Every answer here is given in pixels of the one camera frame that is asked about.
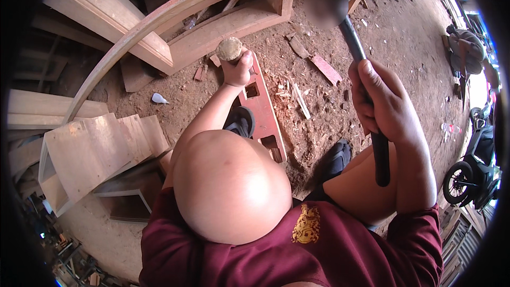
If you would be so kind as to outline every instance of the hand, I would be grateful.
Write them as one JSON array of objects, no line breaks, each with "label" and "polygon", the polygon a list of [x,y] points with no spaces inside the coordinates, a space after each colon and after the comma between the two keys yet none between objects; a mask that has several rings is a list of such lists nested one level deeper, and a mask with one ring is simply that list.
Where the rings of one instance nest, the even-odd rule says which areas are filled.
[{"label": "hand", "polygon": [[377,61],[362,60],[358,66],[354,62],[350,65],[349,78],[352,101],[365,135],[380,129],[396,146],[422,143],[425,137],[420,121],[396,73]]},{"label": "hand", "polygon": [[252,52],[242,47],[241,53],[243,55],[236,66],[231,65],[228,61],[221,60],[221,67],[223,68],[223,75],[227,85],[244,87],[250,80],[248,70],[253,66]]}]

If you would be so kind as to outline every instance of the gold logo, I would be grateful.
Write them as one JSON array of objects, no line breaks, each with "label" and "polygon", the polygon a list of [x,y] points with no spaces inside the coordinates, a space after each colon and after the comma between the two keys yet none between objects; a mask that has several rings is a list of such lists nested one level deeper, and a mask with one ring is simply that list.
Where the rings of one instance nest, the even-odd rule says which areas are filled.
[{"label": "gold logo", "polygon": [[316,243],[319,239],[320,215],[317,207],[308,207],[301,205],[301,215],[297,219],[296,226],[292,231],[292,243],[300,242],[308,244]]}]

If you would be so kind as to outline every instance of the dirt floor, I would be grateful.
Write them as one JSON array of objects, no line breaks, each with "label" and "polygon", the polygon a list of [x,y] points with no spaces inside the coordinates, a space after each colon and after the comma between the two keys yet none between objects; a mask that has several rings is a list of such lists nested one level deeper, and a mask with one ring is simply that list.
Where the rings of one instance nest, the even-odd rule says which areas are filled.
[{"label": "dirt floor", "polygon": [[[468,111],[462,113],[462,104],[452,93],[454,79],[440,37],[450,24],[448,14],[441,0],[365,2],[367,8],[358,6],[350,16],[352,22],[366,54],[395,71],[407,89],[430,147],[440,189],[444,174],[457,160],[464,139],[463,134],[456,135],[445,143],[440,125],[448,122],[467,130],[468,123]],[[301,59],[291,50],[285,38],[295,31],[291,23],[264,29],[242,38],[242,41],[258,55],[289,156],[282,166],[287,170],[294,196],[303,198],[313,187],[311,175],[317,160],[333,143],[340,138],[347,139],[355,156],[369,146],[371,140],[369,136],[363,137],[352,101],[344,99],[345,91],[351,87],[347,69],[352,58],[340,31],[315,31],[318,29],[304,17],[303,0],[294,0],[291,22],[311,30],[311,35],[298,34],[298,37],[310,54],[321,55],[342,75],[344,80],[338,87],[332,86],[310,61]],[[208,78],[203,82],[194,81],[193,75],[201,62],[209,64]],[[299,107],[288,98],[275,95],[284,76],[292,77],[301,91],[309,89],[304,99],[311,120],[306,120]],[[173,147],[217,90],[220,77],[220,70],[204,57],[171,77],[155,80],[140,92],[128,94],[116,65],[90,99],[107,102],[117,118],[136,113],[140,117],[157,115],[170,147]],[[162,94],[170,104],[151,102],[153,92]],[[449,97],[450,102],[446,102],[445,97]],[[131,281],[138,280],[143,226],[109,221],[91,195],[61,216],[59,221],[83,243],[86,252],[94,256],[104,270]],[[384,234],[386,228],[387,223],[378,233]]]}]

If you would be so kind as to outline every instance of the foot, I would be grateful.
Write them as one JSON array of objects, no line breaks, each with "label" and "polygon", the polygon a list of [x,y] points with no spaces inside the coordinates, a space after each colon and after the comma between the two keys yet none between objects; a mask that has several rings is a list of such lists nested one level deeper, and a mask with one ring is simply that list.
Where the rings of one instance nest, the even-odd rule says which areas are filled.
[{"label": "foot", "polygon": [[319,178],[320,183],[341,174],[347,164],[350,162],[351,148],[345,139],[336,142],[331,149],[322,157],[323,167],[322,175]]},{"label": "foot", "polygon": [[255,130],[255,116],[253,112],[245,106],[233,108],[226,118],[223,130],[231,131],[246,138],[252,137]]}]

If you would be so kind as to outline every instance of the person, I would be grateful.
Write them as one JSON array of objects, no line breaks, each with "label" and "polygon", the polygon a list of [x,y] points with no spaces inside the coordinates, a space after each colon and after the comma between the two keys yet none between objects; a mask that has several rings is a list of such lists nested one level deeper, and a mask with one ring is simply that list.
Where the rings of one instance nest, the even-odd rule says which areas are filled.
[{"label": "person", "polygon": [[[245,48],[237,66],[222,61],[223,85],[175,145],[143,230],[140,285],[438,285],[436,181],[398,76],[374,60],[348,71],[365,134],[380,129],[391,141],[390,184],[376,184],[371,146],[350,160],[341,140],[322,161],[323,182],[293,203],[284,169],[236,133],[256,123],[239,115],[237,128],[223,129],[252,63]],[[395,212],[386,239],[369,230]]]},{"label": "person", "polygon": [[480,74],[482,62],[487,58],[482,41],[471,31],[457,29],[454,25],[449,25],[446,32],[450,35],[448,42],[452,50],[451,67],[459,71],[463,77]]}]

